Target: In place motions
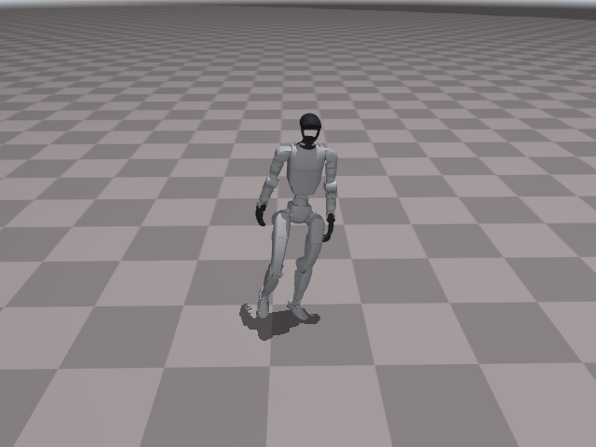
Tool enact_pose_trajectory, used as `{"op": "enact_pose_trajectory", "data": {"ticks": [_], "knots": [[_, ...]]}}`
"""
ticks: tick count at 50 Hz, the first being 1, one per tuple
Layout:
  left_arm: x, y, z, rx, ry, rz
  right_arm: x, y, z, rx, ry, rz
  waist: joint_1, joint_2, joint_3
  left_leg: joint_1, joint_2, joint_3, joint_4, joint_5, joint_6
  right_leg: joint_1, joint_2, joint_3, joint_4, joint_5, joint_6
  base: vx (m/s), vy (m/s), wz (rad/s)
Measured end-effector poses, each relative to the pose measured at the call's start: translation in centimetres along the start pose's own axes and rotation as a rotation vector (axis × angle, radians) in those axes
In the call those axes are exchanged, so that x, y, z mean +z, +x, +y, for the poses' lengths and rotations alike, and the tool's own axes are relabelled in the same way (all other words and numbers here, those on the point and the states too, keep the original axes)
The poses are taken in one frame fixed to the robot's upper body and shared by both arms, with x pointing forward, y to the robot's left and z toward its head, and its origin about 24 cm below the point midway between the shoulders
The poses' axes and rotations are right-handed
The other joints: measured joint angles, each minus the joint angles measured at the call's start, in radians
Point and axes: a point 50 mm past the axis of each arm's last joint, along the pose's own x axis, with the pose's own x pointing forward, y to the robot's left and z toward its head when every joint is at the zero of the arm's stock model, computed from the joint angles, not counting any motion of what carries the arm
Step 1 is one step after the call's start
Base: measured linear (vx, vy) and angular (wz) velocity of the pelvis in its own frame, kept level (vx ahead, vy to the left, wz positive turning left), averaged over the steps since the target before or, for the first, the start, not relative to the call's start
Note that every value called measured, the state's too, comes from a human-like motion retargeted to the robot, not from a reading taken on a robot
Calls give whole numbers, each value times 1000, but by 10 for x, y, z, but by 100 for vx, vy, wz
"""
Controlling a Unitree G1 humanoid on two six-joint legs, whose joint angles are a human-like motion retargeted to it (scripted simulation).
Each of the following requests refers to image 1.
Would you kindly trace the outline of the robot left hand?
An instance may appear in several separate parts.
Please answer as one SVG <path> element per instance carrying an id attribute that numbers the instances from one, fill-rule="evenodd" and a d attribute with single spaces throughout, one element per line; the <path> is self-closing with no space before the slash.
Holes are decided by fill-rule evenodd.
<path id="1" fill-rule="evenodd" d="M 333 222 L 335 222 L 335 219 L 333 219 L 333 217 L 334 217 L 334 215 L 332 213 L 330 213 L 328 215 L 328 219 L 327 219 L 327 222 L 329 223 L 328 233 L 326 235 L 323 235 L 324 238 L 323 238 L 322 242 L 327 242 L 331 238 L 331 234 L 332 234 L 332 230 L 333 230 Z"/>

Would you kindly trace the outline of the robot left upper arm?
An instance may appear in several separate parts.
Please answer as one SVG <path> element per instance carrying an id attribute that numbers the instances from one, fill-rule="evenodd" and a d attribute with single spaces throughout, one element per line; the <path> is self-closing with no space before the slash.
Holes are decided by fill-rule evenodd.
<path id="1" fill-rule="evenodd" d="M 336 191 L 336 167 L 337 167 L 337 154 L 331 148 L 323 147 L 326 155 L 327 163 L 325 163 L 326 171 L 326 182 L 324 182 L 324 189 L 326 192 Z"/>

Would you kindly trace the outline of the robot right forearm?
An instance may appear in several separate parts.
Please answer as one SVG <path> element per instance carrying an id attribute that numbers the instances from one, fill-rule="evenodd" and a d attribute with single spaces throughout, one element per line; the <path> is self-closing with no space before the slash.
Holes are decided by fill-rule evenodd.
<path id="1" fill-rule="evenodd" d="M 265 204 L 267 206 L 267 203 L 269 202 L 269 198 L 271 197 L 271 194 L 273 193 L 273 190 L 274 190 L 274 188 L 266 186 L 268 178 L 269 178 L 269 175 L 265 179 L 262 193 L 260 194 L 259 200 L 257 201 L 257 205 L 259 208 L 261 208 L 261 206 L 263 204 Z"/>

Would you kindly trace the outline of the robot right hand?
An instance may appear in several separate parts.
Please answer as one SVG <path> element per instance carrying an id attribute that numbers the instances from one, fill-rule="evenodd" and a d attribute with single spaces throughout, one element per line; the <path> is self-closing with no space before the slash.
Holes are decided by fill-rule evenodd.
<path id="1" fill-rule="evenodd" d="M 265 211 L 265 208 L 266 208 L 266 205 L 265 204 L 263 204 L 261 206 L 261 208 L 259 208 L 258 205 L 256 206 L 256 209 L 257 210 L 256 210 L 255 216 L 256 216 L 257 222 L 258 222 L 258 224 L 260 226 L 265 226 L 265 223 L 264 223 L 264 220 L 263 220 L 263 211 Z"/>

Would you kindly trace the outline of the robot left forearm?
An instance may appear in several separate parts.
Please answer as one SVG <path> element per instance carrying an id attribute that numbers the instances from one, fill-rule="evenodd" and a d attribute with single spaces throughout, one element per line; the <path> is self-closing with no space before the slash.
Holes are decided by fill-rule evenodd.
<path id="1" fill-rule="evenodd" d="M 328 219 L 328 215 L 332 213 L 334 215 L 333 219 L 335 218 L 335 209 L 336 209 L 336 197 L 337 197 L 337 184 L 336 184 L 336 191 L 335 192 L 327 192 L 326 193 L 326 217 Z"/>

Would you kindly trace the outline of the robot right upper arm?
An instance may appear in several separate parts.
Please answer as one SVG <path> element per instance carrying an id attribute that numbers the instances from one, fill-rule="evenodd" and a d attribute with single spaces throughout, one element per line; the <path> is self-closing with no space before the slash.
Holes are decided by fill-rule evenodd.
<path id="1" fill-rule="evenodd" d="M 284 165 L 284 162 L 290 158 L 291 147 L 280 146 L 274 153 L 274 158 L 270 167 L 270 174 L 266 186 L 276 188 L 279 182 L 278 175 Z"/>

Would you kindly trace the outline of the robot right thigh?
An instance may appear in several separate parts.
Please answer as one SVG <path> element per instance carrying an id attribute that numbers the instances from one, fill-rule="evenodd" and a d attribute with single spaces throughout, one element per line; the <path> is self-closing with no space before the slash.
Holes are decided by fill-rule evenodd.
<path id="1" fill-rule="evenodd" d="M 272 224 L 274 227 L 272 231 L 271 272 L 273 272 L 272 278 L 281 278 L 291 227 L 290 209 L 275 212 L 272 216 Z"/>

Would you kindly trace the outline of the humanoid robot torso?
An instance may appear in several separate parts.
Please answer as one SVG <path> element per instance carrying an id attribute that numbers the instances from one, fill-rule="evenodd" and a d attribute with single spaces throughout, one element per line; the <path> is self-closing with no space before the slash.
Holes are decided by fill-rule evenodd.
<path id="1" fill-rule="evenodd" d="M 291 154 L 287 160 L 287 179 L 292 192 L 295 194 L 293 201 L 289 201 L 291 223 L 308 223 L 312 207 L 308 204 L 308 195 L 314 195 L 319 186 L 321 174 L 325 163 L 325 151 L 320 143 L 314 149 L 307 150 L 300 146 L 304 143 L 290 144 Z"/>

